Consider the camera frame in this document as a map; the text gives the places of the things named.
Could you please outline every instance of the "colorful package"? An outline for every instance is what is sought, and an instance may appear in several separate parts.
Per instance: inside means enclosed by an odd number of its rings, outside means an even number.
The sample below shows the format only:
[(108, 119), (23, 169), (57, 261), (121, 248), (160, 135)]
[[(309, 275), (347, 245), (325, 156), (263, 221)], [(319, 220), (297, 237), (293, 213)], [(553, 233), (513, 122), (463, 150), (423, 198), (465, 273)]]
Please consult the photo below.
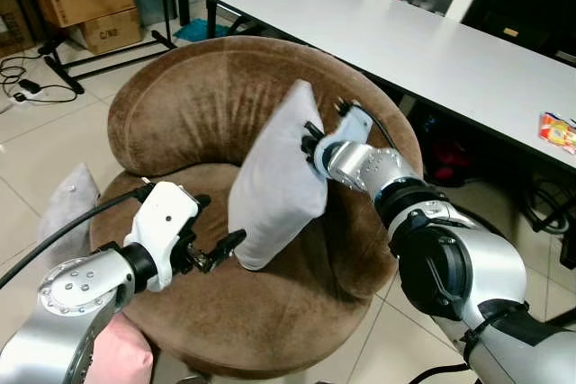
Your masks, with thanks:
[(540, 116), (540, 138), (562, 146), (564, 150), (576, 153), (576, 126), (563, 121), (550, 112)]

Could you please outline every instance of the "pink fabric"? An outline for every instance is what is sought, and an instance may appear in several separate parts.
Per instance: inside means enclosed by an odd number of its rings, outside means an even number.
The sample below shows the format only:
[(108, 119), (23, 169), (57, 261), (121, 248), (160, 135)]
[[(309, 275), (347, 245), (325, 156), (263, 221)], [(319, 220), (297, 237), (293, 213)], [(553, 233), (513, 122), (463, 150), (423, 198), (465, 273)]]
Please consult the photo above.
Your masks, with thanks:
[(94, 341), (94, 361), (85, 384), (149, 384), (152, 361), (142, 333), (117, 314)]

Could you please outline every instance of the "floor mat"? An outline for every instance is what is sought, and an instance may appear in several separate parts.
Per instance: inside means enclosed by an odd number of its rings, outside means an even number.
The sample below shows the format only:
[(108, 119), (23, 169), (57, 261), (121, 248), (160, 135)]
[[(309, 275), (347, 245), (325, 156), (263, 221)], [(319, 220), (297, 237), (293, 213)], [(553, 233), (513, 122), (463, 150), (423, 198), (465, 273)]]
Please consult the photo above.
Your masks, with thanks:
[[(191, 42), (196, 42), (198, 40), (206, 40), (206, 31), (208, 29), (208, 22), (201, 18), (196, 18), (190, 23), (186, 24), (183, 28), (176, 31), (174, 36), (181, 40), (189, 40)], [(220, 26), (216, 24), (216, 37), (226, 36), (228, 32), (228, 26)]]

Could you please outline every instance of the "round armchair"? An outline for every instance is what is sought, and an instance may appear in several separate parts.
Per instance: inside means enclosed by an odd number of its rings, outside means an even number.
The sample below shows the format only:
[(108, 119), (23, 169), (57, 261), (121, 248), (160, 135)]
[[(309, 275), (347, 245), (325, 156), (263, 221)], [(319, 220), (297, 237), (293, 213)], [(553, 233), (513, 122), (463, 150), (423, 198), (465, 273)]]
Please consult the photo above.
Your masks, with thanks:
[[(414, 133), (393, 102), (361, 73), (316, 49), (282, 40), (228, 37), (175, 49), (142, 68), (110, 109), (112, 151), (125, 171), (108, 200), (140, 177), (208, 193), (193, 230), (211, 249), (227, 232), (230, 187), (258, 132), (293, 82), (312, 84), (326, 131), (333, 104), (357, 100), (387, 125), (421, 172)], [(376, 130), (369, 142), (386, 146)], [(137, 202), (94, 219), (93, 247), (122, 242)], [(330, 183), (325, 214), (313, 220), (264, 270), (235, 257), (210, 274), (178, 275), (124, 309), (160, 348), (206, 373), (264, 379), (310, 367), (354, 332), (372, 296), (394, 274), (388, 239), (367, 198)]]

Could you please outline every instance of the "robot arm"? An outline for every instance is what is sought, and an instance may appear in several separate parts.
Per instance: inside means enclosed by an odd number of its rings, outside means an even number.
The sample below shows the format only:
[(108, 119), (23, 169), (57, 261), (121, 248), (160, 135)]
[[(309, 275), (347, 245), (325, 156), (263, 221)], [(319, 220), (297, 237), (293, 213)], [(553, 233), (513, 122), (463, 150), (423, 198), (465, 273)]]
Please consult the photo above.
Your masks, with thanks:
[(311, 137), (302, 150), (321, 174), (370, 196), (410, 303), (436, 321), (482, 383), (572, 384), (576, 334), (528, 314), (526, 269), (514, 247), (460, 214), (398, 151), (365, 144), (370, 119), (346, 109), (334, 134), (305, 125)]
[(124, 247), (110, 243), (87, 258), (52, 269), (38, 291), (30, 318), (0, 355), (3, 384), (79, 384), (92, 361), (96, 336), (134, 294), (160, 291), (177, 272), (210, 272), (246, 236), (231, 233), (210, 253), (192, 246), (192, 224), (206, 196), (160, 182), (134, 217)]

